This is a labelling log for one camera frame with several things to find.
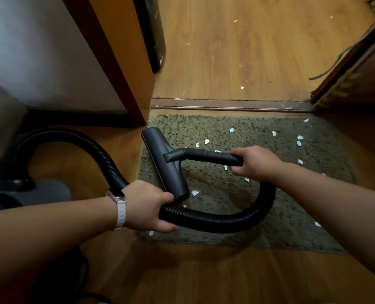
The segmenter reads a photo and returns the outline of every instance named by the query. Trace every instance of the floor plank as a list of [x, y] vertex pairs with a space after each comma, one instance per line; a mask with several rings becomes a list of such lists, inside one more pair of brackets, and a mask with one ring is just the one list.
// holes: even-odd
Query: floor plank
[[[171, 110], [154, 110], [151, 116], [175, 112], [298, 116]], [[375, 190], [375, 118], [340, 116], [327, 120], [344, 138], [358, 184]], [[136, 178], [142, 146], [140, 128], [71, 128], [100, 143], [126, 179]], [[103, 196], [108, 188], [89, 155], [62, 142], [38, 147], [30, 174], [64, 181], [76, 196]], [[375, 303], [375, 276], [351, 256], [145, 243], [127, 229], [100, 235], [81, 248], [91, 265], [86, 289], [118, 303]]]
[[375, 20], [363, 0], [159, 4], [167, 56], [153, 97], [306, 100], [322, 81], [308, 77], [327, 70]]

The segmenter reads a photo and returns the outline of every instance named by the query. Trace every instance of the green rug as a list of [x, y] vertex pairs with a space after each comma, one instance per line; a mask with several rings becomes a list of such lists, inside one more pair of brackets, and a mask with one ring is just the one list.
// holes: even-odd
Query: green rug
[[[286, 162], [298, 163], [317, 173], [355, 183], [347, 153], [336, 129], [325, 120], [311, 117], [210, 117], [204, 115], [159, 115], [149, 126], [161, 129], [173, 148], [185, 146], [229, 152], [234, 147], [260, 145]], [[301, 135], [302, 145], [297, 145]], [[215, 214], [240, 212], [252, 204], [259, 183], [232, 174], [224, 166], [183, 161], [182, 168], [190, 190], [200, 191], [179, 204]], [[145, 145], [139, 178], [162, 187]], [[250, 230], [233, 234], [214, 234], [181, 227], [172, 234], [138, 232], [148, 241], [178, 244], [210, 244], [256, 248], [290, 248], [319, 252], [346, 253], [323, 227], [285, 192], [276, 191], [275, 203], [266, 218]]]

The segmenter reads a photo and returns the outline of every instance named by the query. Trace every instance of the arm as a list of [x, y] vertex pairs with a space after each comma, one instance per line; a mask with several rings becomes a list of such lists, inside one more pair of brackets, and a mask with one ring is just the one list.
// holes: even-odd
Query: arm
[[[141, 180], [123, 192], [125, 227], [168, 233], [179, 229], [158, 219], [172, 194]], [[117, 205], [109, 197], [0, 211], [0, 290], [83, 241], [113, 230], [116, 222]]]
[[288, 193], [349, 253], [375, 274], [375, 191], [329, 178], [259, 146], [236, 148], [236, 175], [266, 181]]

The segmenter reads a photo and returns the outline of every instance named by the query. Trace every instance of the watch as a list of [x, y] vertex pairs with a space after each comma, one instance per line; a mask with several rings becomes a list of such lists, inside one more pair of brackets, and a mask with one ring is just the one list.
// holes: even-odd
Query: watch
[[117, 204], [117, 224], [114, 230], [118, 230], [123, 227], [125, 221], [125, 195], [114, 195], [109, 189], [106, 196], [109, 196]]

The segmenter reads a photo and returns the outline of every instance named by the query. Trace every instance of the vacuum handle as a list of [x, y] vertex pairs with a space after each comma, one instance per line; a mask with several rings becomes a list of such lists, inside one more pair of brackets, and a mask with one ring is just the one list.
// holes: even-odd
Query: vacuum handle
[[185, 159], [210, 162], [228, 166], [242, 166], [244, 159], [240, 156], [224, 152], [212, 152], [204, 149], [179, 148], [164, 154], [165, 162], [183, 161]]

